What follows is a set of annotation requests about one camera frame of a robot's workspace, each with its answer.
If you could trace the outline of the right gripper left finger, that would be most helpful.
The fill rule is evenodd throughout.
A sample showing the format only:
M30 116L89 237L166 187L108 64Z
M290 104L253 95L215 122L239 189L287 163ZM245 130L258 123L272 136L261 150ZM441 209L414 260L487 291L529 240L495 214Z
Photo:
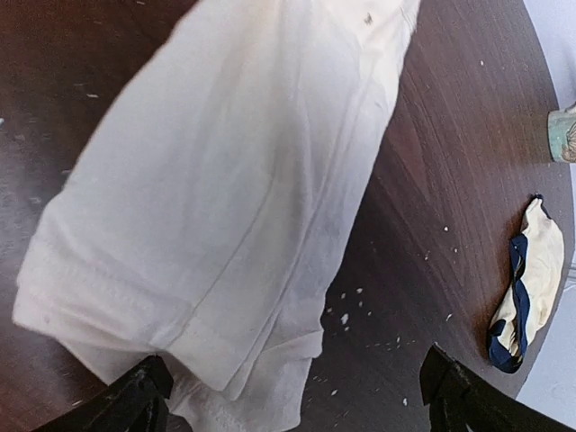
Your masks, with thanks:
M35 431L165 431L173 385L163 359L150 355L91 400Z

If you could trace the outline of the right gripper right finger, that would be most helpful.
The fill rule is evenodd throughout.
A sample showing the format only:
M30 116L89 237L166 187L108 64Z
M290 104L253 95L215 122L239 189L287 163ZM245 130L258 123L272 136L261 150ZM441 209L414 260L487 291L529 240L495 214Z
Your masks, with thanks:
M436 344L427 351L419 383L432 432L572 432L499 391Z

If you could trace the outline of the cream underwear navy trim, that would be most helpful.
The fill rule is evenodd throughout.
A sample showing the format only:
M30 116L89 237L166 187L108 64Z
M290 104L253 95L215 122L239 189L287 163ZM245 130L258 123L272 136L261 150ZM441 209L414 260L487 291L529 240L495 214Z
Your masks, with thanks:
M549 320L562 279L563 234L536 195L522 230L509 242L511 278L487 334L490 362L506 374L522 365L536 333Z

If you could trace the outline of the cream boxer underwear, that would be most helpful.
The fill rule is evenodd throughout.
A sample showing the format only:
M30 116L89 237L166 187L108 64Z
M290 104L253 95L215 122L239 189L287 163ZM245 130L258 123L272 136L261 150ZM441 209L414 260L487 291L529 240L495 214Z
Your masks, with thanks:
M198 2L45 207L13 322L105 383L160 353L196 431L297 427L418 12Z

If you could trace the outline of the white patterned ceramic mug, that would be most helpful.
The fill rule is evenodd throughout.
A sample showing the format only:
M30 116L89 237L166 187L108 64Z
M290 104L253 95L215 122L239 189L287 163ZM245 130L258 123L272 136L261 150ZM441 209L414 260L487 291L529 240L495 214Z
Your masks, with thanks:
M553 111L547 118L547 136L551 156L555 162L574 164L576 160L575 104Z

